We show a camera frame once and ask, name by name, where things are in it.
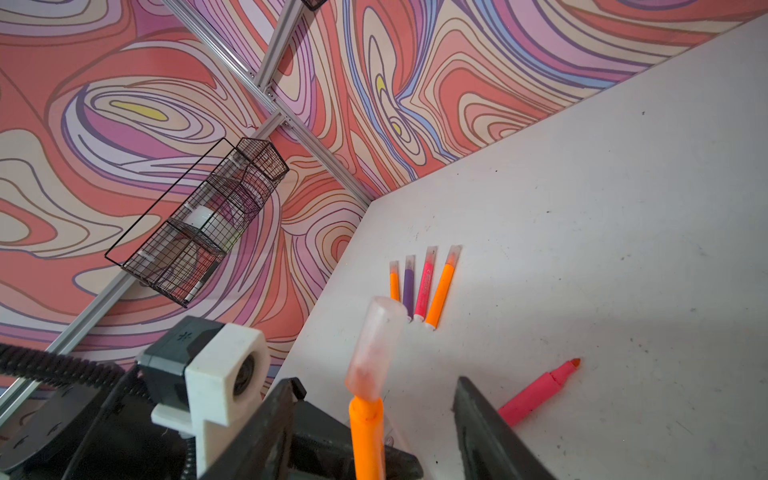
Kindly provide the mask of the pink pen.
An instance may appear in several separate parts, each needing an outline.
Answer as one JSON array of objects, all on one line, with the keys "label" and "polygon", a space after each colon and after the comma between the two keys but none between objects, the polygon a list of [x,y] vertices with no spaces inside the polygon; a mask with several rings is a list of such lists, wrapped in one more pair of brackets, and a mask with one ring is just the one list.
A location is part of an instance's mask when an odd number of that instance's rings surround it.
[{"label": "pink pen", "polygon": [[545,372],[498,409],[501,418],[514,427],[541,405],[559,393],[567,380],[579,369],[580,358],[564,362],[555,370]]},{"label": "pink pen", "polygon": [[427,315],[428,301],[431,292],[437,250],[437,246],[429,246],[426,251],[416,304],[414,308],[414,319],[419,322],[423,322]]}]

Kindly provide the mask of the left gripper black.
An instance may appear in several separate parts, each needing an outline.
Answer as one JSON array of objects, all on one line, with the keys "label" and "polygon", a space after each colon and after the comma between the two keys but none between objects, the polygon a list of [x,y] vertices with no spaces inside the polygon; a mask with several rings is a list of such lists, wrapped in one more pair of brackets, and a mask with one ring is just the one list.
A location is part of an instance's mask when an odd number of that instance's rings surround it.
[{"label": "left gripper black", "polygon": [[[195,479],[185,476],[192,446],[150,420],[151,404],[133,396],[96,419],[107,394],[73,385],[54,396],[1,448],[7,479],[60,479],[89,427],[95,437],[74,473],[77,479]],[[350,430],[305,400],[296,404],[287,479],[353,479]]]}]

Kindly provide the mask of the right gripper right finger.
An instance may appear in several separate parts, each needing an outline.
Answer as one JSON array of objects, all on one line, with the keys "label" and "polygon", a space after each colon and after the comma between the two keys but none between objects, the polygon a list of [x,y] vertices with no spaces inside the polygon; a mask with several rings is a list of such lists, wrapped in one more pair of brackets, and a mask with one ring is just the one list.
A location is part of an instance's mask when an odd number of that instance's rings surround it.
[{"label": "right gripper right finger", "polygon": [[457,380],[452,411],[466,479],[555,479],[468,377]]}]

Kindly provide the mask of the orange pen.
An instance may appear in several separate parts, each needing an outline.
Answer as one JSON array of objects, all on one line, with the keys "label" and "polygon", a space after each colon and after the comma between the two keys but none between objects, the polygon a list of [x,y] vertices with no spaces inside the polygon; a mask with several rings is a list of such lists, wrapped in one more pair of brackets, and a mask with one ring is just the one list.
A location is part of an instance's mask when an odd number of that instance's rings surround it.
[{"label": "orange pen", "polygon": [[389,295],[392,300],[400,301],[399,262],[389,263]]},{"label": "orange pen", "polygon": [[384,479],[382,400],[371,402],[354,396],[349,417],[356,479]]},{"label": "orange pen", "polygon": [[436,330],[439,325],[441,314],[447,299],[448,292],[450,290],[461,251],[461,245],[453,245],[448,252],[436,292],[432,299],[432,303],[429,307],[425,320],[425,324],[431,330]]}]

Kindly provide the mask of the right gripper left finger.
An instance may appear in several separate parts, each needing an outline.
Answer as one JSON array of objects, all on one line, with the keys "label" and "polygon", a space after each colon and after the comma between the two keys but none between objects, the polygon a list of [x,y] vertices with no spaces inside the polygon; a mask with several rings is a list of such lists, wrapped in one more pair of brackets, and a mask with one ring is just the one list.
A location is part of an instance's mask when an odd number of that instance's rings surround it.
[{"label": "right gripper left finger", "polygon": [[287,479],[296,404],[305,396],[297,377],[281,380],[201,479]]}]

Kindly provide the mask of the purple pen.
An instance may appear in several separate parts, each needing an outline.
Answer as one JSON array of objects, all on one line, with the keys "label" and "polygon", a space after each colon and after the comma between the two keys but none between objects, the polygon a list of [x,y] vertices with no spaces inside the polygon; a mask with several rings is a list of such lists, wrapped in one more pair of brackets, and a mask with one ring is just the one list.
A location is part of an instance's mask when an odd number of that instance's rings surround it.
[{"label": "purple pen", "polygon": [[402,303],[410,321],[413,320],[415,305],[415,262],[415,255],[408,255],[405,258]]}]

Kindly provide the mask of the translucent pen cap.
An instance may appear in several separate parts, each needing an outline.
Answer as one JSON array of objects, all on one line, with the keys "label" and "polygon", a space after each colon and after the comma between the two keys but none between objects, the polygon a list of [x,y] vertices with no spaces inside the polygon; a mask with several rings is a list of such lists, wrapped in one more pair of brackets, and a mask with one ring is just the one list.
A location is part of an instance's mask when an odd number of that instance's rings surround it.
[{"label": "translucent pen cap", "polygon": [[383,296],[371,300],[345,377],[345,386],[354,396],[368,402],[381,397],[407,322],[407,310],[399,301]]}]

